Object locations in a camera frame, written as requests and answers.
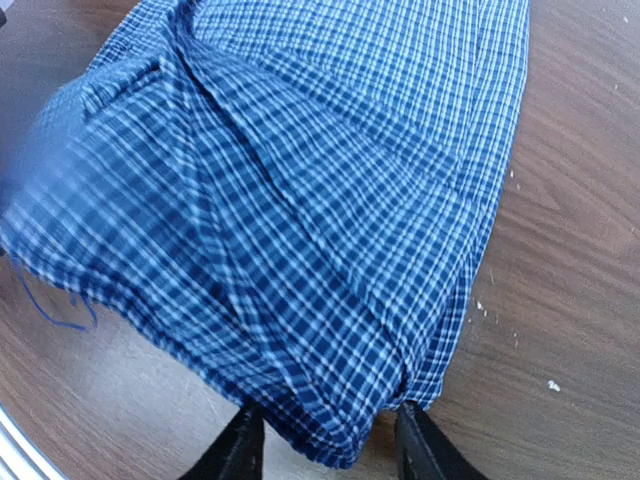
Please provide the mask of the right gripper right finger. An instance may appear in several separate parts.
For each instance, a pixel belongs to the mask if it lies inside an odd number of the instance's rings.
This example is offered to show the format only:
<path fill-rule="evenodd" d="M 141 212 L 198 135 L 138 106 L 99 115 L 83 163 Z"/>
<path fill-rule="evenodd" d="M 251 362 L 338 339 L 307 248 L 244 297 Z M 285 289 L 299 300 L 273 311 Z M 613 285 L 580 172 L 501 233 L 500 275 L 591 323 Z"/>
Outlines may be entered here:
<path fill-rule="evenodd" d="M 395 440 L 399 479 L 487 480 L 416 402 L 399 407 Z"/>

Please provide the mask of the blue plaid long sleeve shirt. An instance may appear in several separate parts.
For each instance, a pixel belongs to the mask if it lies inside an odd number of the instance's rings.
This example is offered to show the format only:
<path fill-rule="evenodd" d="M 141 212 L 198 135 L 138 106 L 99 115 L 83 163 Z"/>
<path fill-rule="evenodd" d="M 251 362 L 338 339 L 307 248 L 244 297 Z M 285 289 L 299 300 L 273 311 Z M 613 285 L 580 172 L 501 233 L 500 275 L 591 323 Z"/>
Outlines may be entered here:
<path fill-rule="evenodd" d="M 1 245 L 299 453 L 440 395 L 500 202 L 526 1 L 142 1 L 5 177 Z"/>

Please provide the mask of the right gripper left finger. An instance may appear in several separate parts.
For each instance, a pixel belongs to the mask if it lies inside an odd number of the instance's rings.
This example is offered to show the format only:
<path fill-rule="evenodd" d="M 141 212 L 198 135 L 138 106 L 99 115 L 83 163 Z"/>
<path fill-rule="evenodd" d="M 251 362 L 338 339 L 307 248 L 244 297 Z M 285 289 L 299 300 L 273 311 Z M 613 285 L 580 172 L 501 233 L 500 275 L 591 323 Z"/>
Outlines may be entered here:
<path fill-rule="evenodd" d="M 239 409 L 200 459 L 180 480 L 260 480 L 263 478 L 265 426 L 261 409 Z"/>

